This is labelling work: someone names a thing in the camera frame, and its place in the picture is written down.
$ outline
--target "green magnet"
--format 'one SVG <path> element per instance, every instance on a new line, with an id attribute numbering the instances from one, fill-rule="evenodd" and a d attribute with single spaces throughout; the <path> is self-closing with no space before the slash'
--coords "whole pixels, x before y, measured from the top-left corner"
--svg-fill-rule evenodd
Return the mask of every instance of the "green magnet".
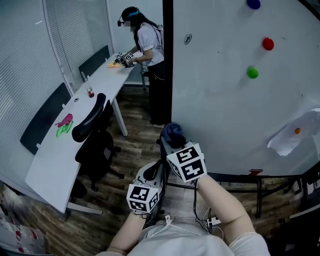
<path id="1" fill-rule="evenodd" d="M 246 74 L 248 75 L 249 78 L 256 79 L 259 76 L 259 71 L 257 70 L 256 67 L 250 66 L 248 67 Z"/>

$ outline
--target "small bottle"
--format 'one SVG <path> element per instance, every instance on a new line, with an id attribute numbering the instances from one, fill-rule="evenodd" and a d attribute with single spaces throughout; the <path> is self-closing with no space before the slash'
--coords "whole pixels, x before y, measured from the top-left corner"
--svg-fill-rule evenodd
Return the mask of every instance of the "small bottle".
<path id="1" fill-rule="evenodd" d="M 87 83 L 86 84 L 86 91 L 87 91 L 89 97 L 92 98 L 95 96 L 95 94 L 94 94 L 94 91 L 92 90 L 89 79 L 90 79 L 90 76 L 87 76 L 87 78 L 86 78 L 86 83 Z"/>

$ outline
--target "office chair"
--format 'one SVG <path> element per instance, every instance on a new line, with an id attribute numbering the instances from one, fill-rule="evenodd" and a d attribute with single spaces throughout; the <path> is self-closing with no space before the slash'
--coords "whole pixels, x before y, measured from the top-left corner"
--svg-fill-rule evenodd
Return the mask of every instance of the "office chair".
<path id="1" fill-rule="evenodd" d="M 96 97 L 95 105 L 88 116 L 72 130 L 72 138 L 76 142 L 83 142 L 89 134 L 95 130 L 99 122 L 99 116 L 104 110 L 106 95 L 99 93 Z"/>
<path id="2" fill-rule="evenodd" d="M 88 133 L 89 129 L 86 128 L 85 123 L 88 123 L 88 120 L 92 119 L 91 116 L 96 116 L 96 113 L 97 112 L 92 113 L 91 111 L 87 118 L 78 125 L 82 127 L 82 129 L 86 131 L 86 133 Z M 96 116 L 92 121 L 93 125 L 91 125 L 91 133 L 75 156 L 75 160 L 81 164 L 78 175 L 89 176 L 91 178 L 91 189 L 94 191 L 99 190 L 96 187 L 96 182 L 107 173 L 114 174 L 119 179 L 124 179 L 125 177 L 124 174 L 118 173 L 111 169 L 113 156 L 121 151 L 120 147 L 114 147 L 113 138 L 111 134 L 106 131 L 112 113 L 113 109 L 111 107 L 110 101 L 108 100 L 104 110 L 98 115 L 98 117 Z"/>

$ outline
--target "forearm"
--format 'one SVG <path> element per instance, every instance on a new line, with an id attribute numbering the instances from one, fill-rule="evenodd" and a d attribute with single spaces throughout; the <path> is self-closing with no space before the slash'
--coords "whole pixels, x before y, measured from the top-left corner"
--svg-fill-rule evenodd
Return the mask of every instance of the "forearm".
<path id="1" fill-rule="evenodd" d="M 136 53 L 137 51 L 138 51 L 138 47 L 135 46 L 135 47 L 133 47 L 133 48 L 129 51 L 129 53 L 134 54 L 134 53 Z"/>
<path id="2" fill-rule="evenodd" d="M 147 56 L 147 55 L 142 55 L 141 57 L 136 57 L 134 58 L 134 62 L 146 62 L 146 61 L 151 61 L 153 57 Z"/>
<path id="3" fill-rule="evenodd" d="M 107 252 L 116 252 L 123 255 L 128 254 L 139 241 L 146 220 L 142 215 L 131 212 L 123 226 L 112 239 Z"/>
<path id="4" fill-rule="evenodd" d="M 198 180 L 198 191 L 224 224 L 223 229 L 228 243 L 243 233 L 255 231 L 242 204 L 209 175 Z"/>

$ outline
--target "chair wheel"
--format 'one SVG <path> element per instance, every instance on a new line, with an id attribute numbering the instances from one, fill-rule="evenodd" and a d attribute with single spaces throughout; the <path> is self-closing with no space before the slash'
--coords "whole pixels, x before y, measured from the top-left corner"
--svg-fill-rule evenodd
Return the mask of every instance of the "chair wheel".
<path id="1" fill-rule="evenodd" d="M 121 152 L 121 147 L 115 146 L 115 147 L 113 148 L 113 150 L 114 150 L 115 152 L 120 153 L 120 152 Z"/>

